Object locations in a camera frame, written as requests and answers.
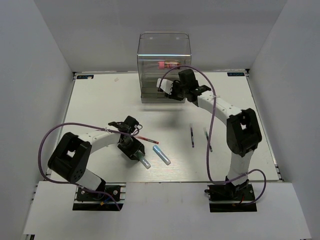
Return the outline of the green capped highlighter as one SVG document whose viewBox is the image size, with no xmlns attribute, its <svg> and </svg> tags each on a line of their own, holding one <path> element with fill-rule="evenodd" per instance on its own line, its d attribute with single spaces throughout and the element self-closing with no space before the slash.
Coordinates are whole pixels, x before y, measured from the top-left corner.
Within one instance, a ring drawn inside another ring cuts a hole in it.
<svg viewBox="0 0 320 240">
<path fill-rule="evenodd" d="M 146 169 L 149 169 L 151 167 L 150 163 L 147 161 L 147 159 L 141 152 L 138 152 L 136 156 Z"/>
</svg>

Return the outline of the pink capped glue tube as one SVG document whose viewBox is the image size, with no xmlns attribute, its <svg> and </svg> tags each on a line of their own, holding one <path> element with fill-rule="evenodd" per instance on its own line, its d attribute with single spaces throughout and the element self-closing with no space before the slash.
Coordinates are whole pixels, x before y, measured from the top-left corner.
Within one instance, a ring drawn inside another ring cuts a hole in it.
<svg viewBox="0 0 320 240">
<path fill-rule="evenodd" d="M 164 70 L 164 69 L 172 69 L 176 67 L 178 70 L 181 68 L 180 63 L 176 61 L 159 61 L 158 63 L 158 69 Z"/>
</svg>

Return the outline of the blue capped highlighter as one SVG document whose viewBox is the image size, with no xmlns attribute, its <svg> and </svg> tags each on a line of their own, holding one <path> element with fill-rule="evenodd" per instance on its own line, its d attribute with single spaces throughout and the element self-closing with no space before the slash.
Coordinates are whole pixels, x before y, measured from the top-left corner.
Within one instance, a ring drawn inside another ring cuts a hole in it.
<svg viewBox="0 0 320 240">
<path fill-rule="evenodd" d="M 170 159 L 163 153 L 163 151 L 157 145 L 154 145 L 152 149 L 167 166 L 171 164 Z"/>
</svg>

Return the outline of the green pen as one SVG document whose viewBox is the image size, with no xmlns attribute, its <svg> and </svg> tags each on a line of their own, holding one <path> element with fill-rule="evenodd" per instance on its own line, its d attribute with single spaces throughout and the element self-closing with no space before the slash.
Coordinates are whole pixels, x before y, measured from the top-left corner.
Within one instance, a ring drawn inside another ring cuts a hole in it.
<svg viewBox="0 0 320 240">
<path fill-rule="evenodd" d="M 210 141 L 209 141 L 209 133 L 208 133 L 206 127 L 203 128 L 203 132 L 204 132 L 204 135 L 205 135 L 205 137 L 206 137 L 207 142 L 209 143 L 209 151 L 212 153 L 212 152 L 213 152 L 213 149 L 212 149 L 212 145 L 211 145 L 211 143 L 210 143 Z"/>
</svg>

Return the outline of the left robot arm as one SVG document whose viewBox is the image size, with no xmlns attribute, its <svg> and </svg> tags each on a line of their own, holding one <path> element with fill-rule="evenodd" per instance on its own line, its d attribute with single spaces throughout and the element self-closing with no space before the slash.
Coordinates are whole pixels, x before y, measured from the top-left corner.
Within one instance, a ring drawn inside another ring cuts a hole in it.
<svg viewBox="0 0 320 240">
<path fill-rule="evenodd" d="M 106 181 L 87 169 L 92 153 L 116 145 L 130 160 L 138 161 L 138 154 L 145 155 L 145 146 L 135 138 L 142 125 L 134 117 L 127 116 L 124 121 L 108 125 L 115 130 L 92 126 L 95 131 L 90 133 L 65 133 L 47 163 L 50 170 L 68 183 L 87 189 L 96 200 L 105 196 Z"/>
</svg>

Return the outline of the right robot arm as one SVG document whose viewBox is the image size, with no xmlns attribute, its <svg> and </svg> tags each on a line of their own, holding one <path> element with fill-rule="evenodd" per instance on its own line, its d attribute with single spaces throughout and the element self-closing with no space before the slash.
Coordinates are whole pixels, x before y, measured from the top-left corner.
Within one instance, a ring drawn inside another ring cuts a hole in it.
<svg viewBox="0 0 320 240">
<path fill-rule="evenodd" d="M 166 98 L 188 102 L 208 111 L 211 120 L 219 119 L 226 127 L 226 143 L 231 151 L 231 162 L 225 181 L 226 195 L 236 200 L 248 185 L 249 165 L 254 151 L 262 141 L 256 112 L 238 108 L 216 94 L 212 83 L 200 85 L 192 69 L 182 70 L 177 80 L 159 78 L 156 84 Z"/>
</svg>

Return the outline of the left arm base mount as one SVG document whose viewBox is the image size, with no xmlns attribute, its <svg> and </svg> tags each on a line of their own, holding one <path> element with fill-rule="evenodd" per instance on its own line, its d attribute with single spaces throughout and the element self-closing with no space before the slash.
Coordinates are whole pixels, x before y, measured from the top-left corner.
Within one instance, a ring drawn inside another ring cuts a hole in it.
<svg viewBox="0 0 320 240">
<path fill-rule="evenodd" d="M 109 195 L 92 193 L 77 187 L 73 201 L 73 211 L 118 212 L 122 209 L 126 197 L 125 183 L 107 183 L 104 191 Z"/>
</svg>

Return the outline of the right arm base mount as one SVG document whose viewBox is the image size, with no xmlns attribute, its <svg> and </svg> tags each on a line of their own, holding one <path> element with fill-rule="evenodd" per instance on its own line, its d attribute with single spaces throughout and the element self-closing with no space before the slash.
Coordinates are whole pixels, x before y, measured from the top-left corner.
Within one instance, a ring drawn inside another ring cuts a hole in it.
<svg viewBox="0 0 320 240">
<path fill-rule="evenodd" d="M 253 186 L 247 187 L 232 195 L 224 185 L 208 185 L 204 193 L 208 196 L 211 213 L 250 213 L 257 212 Z"/>
</svg>

